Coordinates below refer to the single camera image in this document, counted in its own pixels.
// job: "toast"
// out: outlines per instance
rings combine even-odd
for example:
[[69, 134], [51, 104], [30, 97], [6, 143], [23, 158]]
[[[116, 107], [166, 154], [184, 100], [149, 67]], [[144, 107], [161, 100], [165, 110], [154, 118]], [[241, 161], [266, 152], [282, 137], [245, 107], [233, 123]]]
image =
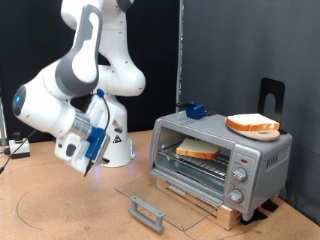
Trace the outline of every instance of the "toast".
[[179, 155], [190, 156], [201, 159], [215, 159], [219, 155], [219, 146], [186, 138], [176, 149]]
[[226, 124], [240, 131], [278, 130], [280, 124], [258, 113], [238, 114], [226, 118]]

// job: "wooden table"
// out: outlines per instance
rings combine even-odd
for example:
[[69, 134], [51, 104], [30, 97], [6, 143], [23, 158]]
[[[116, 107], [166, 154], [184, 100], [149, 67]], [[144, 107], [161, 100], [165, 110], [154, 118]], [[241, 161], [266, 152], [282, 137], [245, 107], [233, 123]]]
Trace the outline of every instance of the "wooden table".
[[279, 198], [274, 213], [263, 211], [268, 219], [229, 232], [209, 220], [186, 232], [166, 222], [161, 234], [146, 227], [115, 188], [149, 171], [151, 133], [129, 134], [137, 155], [129, 165], [95, 167], [86, 178], [54, 156], [54, 142], [31, 144], [31, 157], [0, 176], [0, 239], [320, 239], [319, 226]]

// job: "wooden board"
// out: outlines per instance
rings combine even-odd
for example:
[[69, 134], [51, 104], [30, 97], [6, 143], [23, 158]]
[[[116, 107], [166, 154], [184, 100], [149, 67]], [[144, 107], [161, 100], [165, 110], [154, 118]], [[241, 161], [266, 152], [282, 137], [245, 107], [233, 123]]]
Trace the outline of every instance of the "wooden board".
[[[157, 179], [157, 188], [204, 216], [212, 212], [212, 205], [201, 201], [198, 197], [171, 185], [161, 178]], [[240, 222], [240, 216], [240, 212], [222, 205], [216, 211], [213, 211], [208, 216], [208, 219], [229, 231]]]

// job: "black backdrop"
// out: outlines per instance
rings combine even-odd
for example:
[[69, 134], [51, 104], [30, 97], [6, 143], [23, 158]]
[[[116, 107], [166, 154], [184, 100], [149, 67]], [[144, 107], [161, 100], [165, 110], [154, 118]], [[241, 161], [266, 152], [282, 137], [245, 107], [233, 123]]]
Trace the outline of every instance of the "black backdrop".
[[[12, 113], [13, 95], [20, 85], [66, 54], [74, 31], [60, 16], [61, 0], [11, 0], [0, 5], [0, 78], [9, 139], [32, 129]], [[127, 12], [129, 53], [146, 76], [138, 97], [118, 98], [128, 110], [128, 130], [151, 130], [155, 120], [175, 111], [178, 63], [179, 0], [136, 0]], [[107, 61], [101, 56], [100, 64]], [[74, 99], [78, 108], [85, 98]], [[31, 142], [51, 140], [38, 132]]]
[[182, 101], [253, 113], [261, 79], [284, 82], [281, 128], [293, 144], [280, 196], [320, 224], [320, 1], [185, 0], [184, 9]]

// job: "bread slice on top of toaster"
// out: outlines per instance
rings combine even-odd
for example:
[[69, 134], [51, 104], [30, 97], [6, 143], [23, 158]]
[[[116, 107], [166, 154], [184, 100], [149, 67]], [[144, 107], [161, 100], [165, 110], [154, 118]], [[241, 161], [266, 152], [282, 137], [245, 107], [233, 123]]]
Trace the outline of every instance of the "bread slice on top of toaster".
[[226, 124], [240, 131], [278, 130], [280, 124], [259, 113], [238, 114], [226, 118]]
[[186, 138], [176, 149], [176, 153], [195, 158], [215, 159], [219, 150], [219, 146], [215, 144]]

